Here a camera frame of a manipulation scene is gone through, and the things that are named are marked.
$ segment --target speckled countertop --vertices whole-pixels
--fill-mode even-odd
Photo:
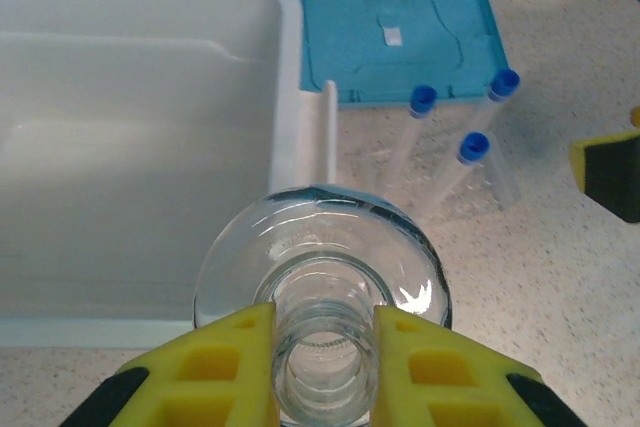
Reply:
[[[640,426],[640,225],[578,193],[571,139],[628,128],[640,104],[636,0],[492,0],[521,91],[497,119],[522,191],[507,213],[426,227],[454,328],[541,371],[590,427]],[[342,112],[340,166],[400,112]],[[136,355],[0,350],[0,425],[57,425]]]

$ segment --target white plastic tray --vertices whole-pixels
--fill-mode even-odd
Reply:
[[[0,0],[2,345],[150,347],[269,191],[335,176],[298,0]]]

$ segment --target white countertop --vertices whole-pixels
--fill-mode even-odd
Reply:
[[[495,129],[509,139],[523,198],[507,213],[426,229],[450,282],[454,328],[538,369],[590,427],[638,427],[640,225],[578,192],[567,146],[629,128],[640,104],[640,3],[492,5],[523,77]],[[399,115],[342,112],[341,152],[397,128]],[[0,425],[59,424],[137,353],[0,350]]]

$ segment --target flask mouth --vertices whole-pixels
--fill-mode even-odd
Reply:
[[[281,422],[364,425],[378,382],[374,302],[362,285],[323,266],[276,291],[272,376]]]

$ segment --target clear glass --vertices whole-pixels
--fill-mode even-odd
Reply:
[[[276,303],[273,386],[289,426],[368,423],[375,305],[451,327],[449,289],[425,235],[382,199],[335,186],[273,194],[214,242],[196,327],[265,301]]]

